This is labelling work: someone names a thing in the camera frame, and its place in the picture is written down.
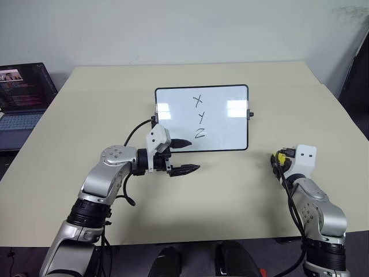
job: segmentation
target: gray floor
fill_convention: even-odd
[[[250,252],[259,267],[273,276],[288,268],[298,258],[298,241],[278,244],[273,239],[243,239],[239,242]],[[178,244],[123,245],[113,247],[111,276],[147,276],[150,267],[166,246],[174,246],[183,256],[181,276],[214,276],[214,250],[217,242],[185,242]],[[37,276],[47,248],[13,248],[13,274],[27,272]],[[6,257],[9,248],[0,248],[0,276],[9,276],[11,259]],[[369,276],[369,232],[347,234],[347,267],[351,277]],[[300,266],[289,276],[304,276]]]

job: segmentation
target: laptop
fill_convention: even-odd
[[[0,151],[21,149],[58,93],[43,63],[0,66]]]

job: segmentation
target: white wall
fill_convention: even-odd
[[[337,96],[368,28],[368,0],[0,0],[0,64],[305,60]]]

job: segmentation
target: whiteboard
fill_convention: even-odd
[[[192,145],[172,152],[245,150],[248,147],[248,86],[157,88],[159,124],[172,139]]]

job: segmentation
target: robotic arm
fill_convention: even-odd
[[[316,155],[317,149],[308,145],[282,149],[271,157],[273,172],[290,192],[303,222],[306,276],[349,277],[345,264],[346,217],[310,179]]]
[[[170,149],[190,145],[186,140],[171,140],[169,132],[157,124],[146,138],[147,149],[113,145],[100,155],[98,164],[87,175],[71,213],[49,248],[40,276],[85,276],[97,260],[96,243],[104,232],[106,218],[111,216],[113,204],[122,180],[128,174],[144,175],[146,170],[166,171],[170,176],[185,175],[199,166],[186,164],[173,167]]]

